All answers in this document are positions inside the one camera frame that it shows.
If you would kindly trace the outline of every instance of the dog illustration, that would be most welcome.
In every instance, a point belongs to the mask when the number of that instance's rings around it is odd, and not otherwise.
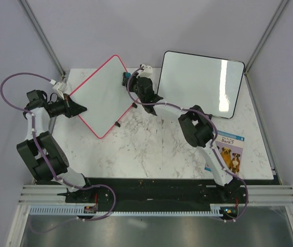
[[[232,169],[231,171],[234,172],[234,173],[238,173],[240,171],[240,160],[239,160],[239,157],[240,157],[240,154],[238,153],[233,153],[233,159],[232,159]]]
[[[222,152],[221,152],[221,156],[222,156],[225,164],[227,164],[228,168],[231,170],[233,167],[233,163],[231,160],[231,149],[223,147]]]

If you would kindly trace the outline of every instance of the white marble surface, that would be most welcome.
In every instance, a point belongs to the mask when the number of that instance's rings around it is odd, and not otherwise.
[[[67,93],[95,69],[72,69]],[[153,82],[160,69],[154,69]],[[273,179],[260,129],[243,79],[235,115],[214,118],[219,130],[245,137],[241,171],[244,179]],[[87,177],[211,179],[203,156],[184,139],[177,121],[131,108],[104,139],[97,139],[78,118],[58,117],[53,136],[67,155],[70,166]]]

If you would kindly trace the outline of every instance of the white wall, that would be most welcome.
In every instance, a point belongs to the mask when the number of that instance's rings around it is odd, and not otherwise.
[[[0,0],[0,83],[18,72],[59,77],[17,0]],[[14,104],[25,106],[27,91],[49,88],[46,81],[23,76],[8,81],[5,95]],[[0,96],[0,246],[6,242],[22,185],[32,178],[16,151],[26,128],[22,113],[7,106]]]
[[[279,175],[293,186],[293,1],[258,56],[250,77]]]
[[[240,60],[253,53],[280,0],[27,0],[65,70],[161,67],[167,50]]]

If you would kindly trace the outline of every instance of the book cover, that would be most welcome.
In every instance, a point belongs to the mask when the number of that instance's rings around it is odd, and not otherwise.
[[[223,131],[218,131],[218,136],[215,140],[225,164],[235,174],[240,171],[244,141],[244,137]],[[205,170],[211,171],[208,164],[205,165]]]

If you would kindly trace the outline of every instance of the cable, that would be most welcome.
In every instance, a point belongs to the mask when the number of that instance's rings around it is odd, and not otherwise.
[[[65,181],[63,178],[60,178],[56,175],[50,161],[48,160],[46,154],[44,153],[43,149],[41,148],[41,146],[39,145],[38,141],[37,141],[37,138],[36,138],[36,135],[35,135],[35,115],[33,112],[27,110],[27,109],[24,109],[24,108],[20,108],[20,107],[17,107],[15,105],[13,105],[12,103],[10,103],[5,95],[4,95],[4,92],[3,92],[3,88],[4,88],[4,84],[6,83],[6,81],[8,81],[9,79],[15,77],[15,76],[20,76],[20,75],[30,75],[30,76],[36,76],[36,77],[39,77],[39,78],[42,78],[46,81],[51,81],[50,79],[44,77],[44,76],[41,76],[41,75],[38,75],[38,74],[34,74],[34,73],[28,73],[28,72],[22,72],[22,73],[17,73],[17,74],[13,74],[9,77],[7,77],[5,80],[2,81],[1,83],[1,86],[0,86],[0,92],[1,92],[1,96],[2,96],[2,99],[5,101],[6,104],[8,104],[9,106],[13,107],[14,109],[17,109],[19,111],[23,111],[23,112],[26,112],[26,113],[29,113],[31,115],[31,122],[32,122],[32,138],[33,138],[33,141],[38,149],[38,151],[40,152],[40,154],[42,155],[43,159],[45,160],[50,172],[52,173],[52,176],[54,177],[54,179],[58,182],[58,181],[61,181],[63,182],[65,185],[69,186],[69,187],[72,187],[72,188],[75,188],[75,189],[80,189],[80,190],[89,190],[89,189],[92,189],[92,188],[97,188],[97,187],[104,187],[104,188],[107,188],[108,190],[111,191],[111,193],[113,194],[114,196],[114,202],[112,204],[112,207],[110,208],[110,210],[100,216],[100,217],[97,217],[97,218],[92,218],[92,219],[85,219],[85,221],[96,221],[96,220],[101,220],[101,219],[104,219],[106,218],[108,215],[111,214],[112,210],[114,209],[115,205],[116,205],[116,194],[115,192],[107,185],[104,185],[104,184],[97,184],[97,185],[92,185],[90,187],[80,187],[80,186],[76,186],[76,185],[73,185],[71,183],[68,183],[67,181]]]
[[[238,198],[236,197],[236,198],[235,198],[235,207],[234,207],[234,209],[236,209],[238,206],[239,206],[239,200],[238,200]]]
[[[233,217],[233,216],[229,215],[227,212],[225,212],[225,214],[226,214],[227,216],[229,216],[231,219],[236,219],[236,218],[238,218],[238,216],[239,216],[239,208],[237,207],[236,210],[237,210],[237,216],[236,216],[236,217]]]
[[[214,130],[214,132],[215,132],[215,135],[214,135],[213,140],[212,140],[211,143],[210,143],[210,146],[211,146],[211,148],[213,149],[213,152],[214,152],[214,154],[215,154],[215,157],[216,157],[217,161],[219,162],[219,164],[220,164],[220,166],[222,167],[222,169],[224,170],[224,172],[226,172],[227,174],[231,175],[232,177],[234,177],[234,178],[240,180],[240,181],[243,183],[243,185],[245,186],[245,190],[246,190],[246,203],[245,203],[245,206],[244,206],[242,212],[240,213],[239,216],[237,216],[236,219],[240,218],[240,216],[245,212],[246,207],[247,207],[247,204],[248,204],[248,189],[247,189],[247,184],[245,183],[245,181],[244,181],[243,179],[241,179],[240,177],[238,177],[236,174],[234,174],[234,173],[232,173],[232,172],[230,172],[230,171],[227,170],[226,166],[224,166],[224,165],[222,164],[221,159],[218,157],[218,155],[217,155],[215,149],[213,148],[213,143],[214,143],[214,141],[216,140],[216,138],[217,138],[217,136],[218,136],[218,130],[217,130],[215,124],[213,123],[213,121],[210,120],[209,117],[206,116],[206,114],[204,114],[204,113],[202,113],[202,112],[200,112],[200,111],[198,111],[198,110],[195,110],[195,109],[184,109],[184,108],[181,108],[181,107],[179,107],[179,106],[177,106],[177,105],[175,105],[175,104],[165,103],[165,102],[142,103],[142,102],[139,102],[137,99],[134,99],[133,96],[132,96],[132,94],[131,94],[131,92],[130,92],[130,85],[131,85],[132,78],[134,77],[134,75],[135,75],[139,70],[143,70],[143,69],[140,67],[140,68],[138,68],[137,70],[135,70],[135,71],[131,74],[131,76],[129,77],[129,79],[128,79],[128,81],[127,81],[127,86],[126,86],[126,90],[127,90],[127,92],[128,92],[128,95],[129,95],[129,97],[132,99],[132,101],[133,101],[135,104],[140,104],[140,105],[168,105],[168,106],[170,106],[170,107],[173,107],[173,108],[176,108],[176,109],[180,109],[181,111],[184,111],[184,112],[194,112],[194,113],[199,114],[201,117],[205,118],[205,119],[207,120],[207,122],[213,127],[213,130]]]
[[[47,93],[45,92],[45,91],[43,91],[43,90],[41,90],[41,92],[42,92],[42,94],[43,94],[43,96],[44,96],[44,98],[46,99],[46,101],[47,101]]]

